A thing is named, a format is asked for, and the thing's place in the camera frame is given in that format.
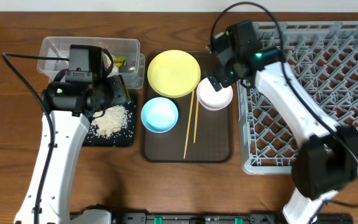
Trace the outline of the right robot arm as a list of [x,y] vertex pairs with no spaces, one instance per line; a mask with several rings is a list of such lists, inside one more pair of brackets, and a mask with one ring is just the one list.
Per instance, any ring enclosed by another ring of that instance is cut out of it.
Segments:
[[291,168],[295,190],[282,210],[287,223],[316,223],[324,204],[357,177],[358,132],[328,116],[296,80],[283,47],[264,48],[252,21],[211,35],[209,49],[221,65],[207,78],[216,91],[248,81],[289,126],[299,150]]

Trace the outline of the rice food scraps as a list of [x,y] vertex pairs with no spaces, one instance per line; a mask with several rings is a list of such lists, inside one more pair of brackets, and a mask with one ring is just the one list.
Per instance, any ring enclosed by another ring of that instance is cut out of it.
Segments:
[[114,137],[119,131],[128,128],[129,121],[132,119],[132,112],[124,106],[114,106],[105,111],[96,112],[90,126],[90,135],[109,139]]

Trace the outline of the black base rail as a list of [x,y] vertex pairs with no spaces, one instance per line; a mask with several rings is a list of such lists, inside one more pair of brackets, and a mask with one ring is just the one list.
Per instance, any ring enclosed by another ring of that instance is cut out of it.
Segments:
[[260,213],[249,215],[164,215],[125,213],[116,215],[107,210],[87,210],[71,216],[72,223],[107,224],[279,224],[286,221],[281,215]]

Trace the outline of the brown serving tray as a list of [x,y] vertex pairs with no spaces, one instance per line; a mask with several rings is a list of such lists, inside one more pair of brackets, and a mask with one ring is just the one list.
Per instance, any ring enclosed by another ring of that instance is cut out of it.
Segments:
[[[163,97],[145,82],[145,103]],[[186,158],[183,159],[191,93],[179,98],[169,98],[178,108],[178,121],[166,133],[153,133],[143,126],[141,154],[149,162],[167,163],[222,163],[233,150],[232,105],[210,111],[199,104],[196,143],[193,143],[196,95],[194,95],[191,126]]]

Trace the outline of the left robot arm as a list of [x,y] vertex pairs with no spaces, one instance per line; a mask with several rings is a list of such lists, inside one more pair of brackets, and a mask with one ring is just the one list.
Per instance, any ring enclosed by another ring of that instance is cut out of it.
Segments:
[[42,93],[48,110],[27,195],[14,223],[111,223],[112,213],[92,208],[70,216],[78,157],[95,112],[130,100],[121,75],[93,82],[52,81]]

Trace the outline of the green snack wrapper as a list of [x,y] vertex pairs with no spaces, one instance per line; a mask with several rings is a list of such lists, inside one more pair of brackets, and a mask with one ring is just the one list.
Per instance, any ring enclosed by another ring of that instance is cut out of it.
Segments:
[[111,55],[112,57],[112,64],[115,67],[123,67],[126,63],[126,56],[115,56],[115,55]]

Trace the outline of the light blue bowl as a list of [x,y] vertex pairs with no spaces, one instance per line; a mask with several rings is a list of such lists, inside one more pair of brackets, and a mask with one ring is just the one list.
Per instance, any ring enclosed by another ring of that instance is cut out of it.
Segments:
[[153,133],[166,133],[176,125],[178,115],[178,108],[172,100],[156,97],[145,103],[140,117],[147,130]]

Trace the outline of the clear plastic bin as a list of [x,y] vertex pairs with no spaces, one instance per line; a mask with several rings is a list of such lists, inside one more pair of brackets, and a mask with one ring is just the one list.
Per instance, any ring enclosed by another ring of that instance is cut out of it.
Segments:
[[144,84],[145,56],[140,53],[140,42],[137,39],[117,39],[104,37],[46,37],[40,53],[41,57],[68,58],[70,46],[93,45],[107,49],[111,55],[126,56],[126,63],[118,67],[128,89],[141,89]]

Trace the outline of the yellow plate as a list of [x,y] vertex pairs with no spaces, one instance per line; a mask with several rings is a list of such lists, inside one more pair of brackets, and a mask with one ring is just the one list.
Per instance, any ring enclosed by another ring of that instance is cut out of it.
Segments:
[[166,50],[149,63],[147,79],[156,93],[179,98],[191,93],[199,84],[201,67],[188,52]]

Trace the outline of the long wooden chopstick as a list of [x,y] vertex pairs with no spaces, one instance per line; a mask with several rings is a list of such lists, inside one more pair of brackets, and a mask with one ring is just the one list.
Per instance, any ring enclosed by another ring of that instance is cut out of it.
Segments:
[[183,153],[183,159],[186,158],[186,153],[187,153],[187,149],[188,149],[188,140],[189,140],[189,134],[190,134],[191,115],[192,115],[192,111],[193,111],[194,95],[195,95],[195,91],[193,90],[191,92],[191,101],[190,101],[190,109],[189,109],[189,115],[188,115],[188,124],[187,124],[187,129],[186,129],[186,139],[185,139],[185,148],[184,148],[184,153]]

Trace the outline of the white tissue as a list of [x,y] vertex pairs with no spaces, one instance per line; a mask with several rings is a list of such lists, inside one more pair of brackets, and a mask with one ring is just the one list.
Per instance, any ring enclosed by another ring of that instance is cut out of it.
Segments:
[[108,57],[104,58],[104,66],[105,66],[105,74],[106,77],[111,77],[113,75],[116,75],[118,73],[118,61],[116,60],[116,58],[112,58],[112,60],[110,60]]

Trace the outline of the grey dishwasher rack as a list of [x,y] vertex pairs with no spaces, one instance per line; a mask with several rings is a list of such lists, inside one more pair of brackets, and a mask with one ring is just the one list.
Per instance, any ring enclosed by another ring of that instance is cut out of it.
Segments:
[[[266,47],[283,44],[297,80],[330,117],[358,129],[358,21],[255,22]],[[269,100],[249,84],[237,87],[242,169],[289,174],[295,139]]]

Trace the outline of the black plastic tray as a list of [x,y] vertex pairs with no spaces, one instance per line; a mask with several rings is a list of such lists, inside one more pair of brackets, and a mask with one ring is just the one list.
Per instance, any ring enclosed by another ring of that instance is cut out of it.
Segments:
[[131,101],[122,104],[125,109],[132,112],[132,119],[129,121],[128,128],[123,131],[119,131],[114,137],[109,139],[92,137],[90,135],[89,128],[88,134],[83,142],[83,146],[128,147],[134,142],[137,95],[135,93],[131,93],[130,97]]

